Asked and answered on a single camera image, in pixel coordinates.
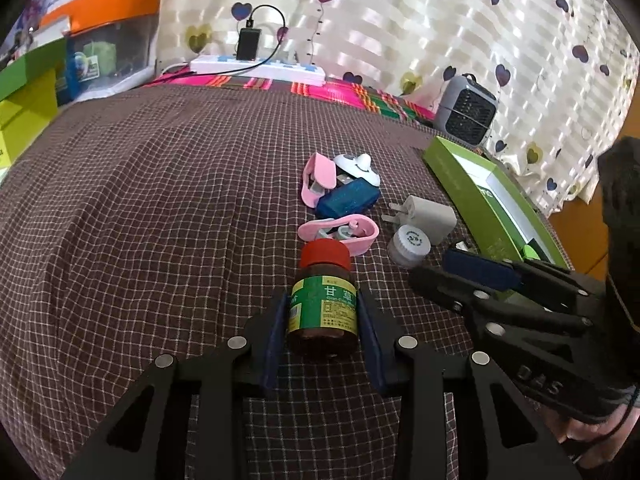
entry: hand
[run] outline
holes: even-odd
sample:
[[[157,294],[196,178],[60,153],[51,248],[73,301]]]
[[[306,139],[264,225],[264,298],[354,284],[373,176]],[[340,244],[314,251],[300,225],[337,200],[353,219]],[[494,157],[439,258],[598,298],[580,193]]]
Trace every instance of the hand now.
[[[568,419],[559,415],[546,406],[540,406],[540,415],[545,424],[552,431],[561,444],[568,438],[589,442],[594,438],[605,435],[613,430],[622,420],[626,411],[626,405],[620,404],[616,411],[602,424],[585,424],[575,419]],[[578,464],[585,469],[592,469],[605,462],[613,460],[620,451],[627,437],[633,430],[640,416],[640,408],[633,408],[622,427],[607,440],[590,448],[580,459]]]

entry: power strip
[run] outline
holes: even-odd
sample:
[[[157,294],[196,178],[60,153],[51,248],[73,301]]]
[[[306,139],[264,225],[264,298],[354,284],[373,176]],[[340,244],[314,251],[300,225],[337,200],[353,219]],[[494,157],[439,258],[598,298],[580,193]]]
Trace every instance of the power strip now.
[[[190,69],[196,74],[214,74],[217,72],[226,72],[227,70],[248,68],[256,63],[260,63],[262,60],[263,59],[258,58],[253,61],[238,61],[235,56],[198,56],[191,61]],[[311,86],[324,85],[326,78],[324,70],[319,66],[300,65],[300,63],[288,64],[278,60],[271,60],[251,70],[235,72],[229,75],[291,81],[292,83],[303,83]]]

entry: white round container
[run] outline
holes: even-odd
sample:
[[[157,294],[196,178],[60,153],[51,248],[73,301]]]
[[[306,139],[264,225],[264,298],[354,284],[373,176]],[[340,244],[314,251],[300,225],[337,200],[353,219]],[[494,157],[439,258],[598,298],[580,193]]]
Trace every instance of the white round container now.
[[[431,251],[426,234],[412,225],[400,226],[388,245],[389,257],[405,269],[417,267]]]

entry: bottle label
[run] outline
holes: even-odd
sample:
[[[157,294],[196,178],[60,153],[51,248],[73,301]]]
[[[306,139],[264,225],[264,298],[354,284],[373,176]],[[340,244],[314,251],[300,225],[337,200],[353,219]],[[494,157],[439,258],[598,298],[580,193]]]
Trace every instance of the bottle label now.
[[[302,328],[339,328],[358,334],[356,289],[335,276],[311,276],[291,290],[288,332]]]

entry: orange storage box rim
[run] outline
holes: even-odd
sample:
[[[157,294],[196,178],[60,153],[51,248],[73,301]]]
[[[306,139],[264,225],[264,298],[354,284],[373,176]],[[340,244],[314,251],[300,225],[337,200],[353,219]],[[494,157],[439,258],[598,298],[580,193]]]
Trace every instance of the orange storage box rim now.
[[[157,14],[159,9],[160,0],[72,0],[46,14],[40,26],[68,16],[74,35],[108,23]]]

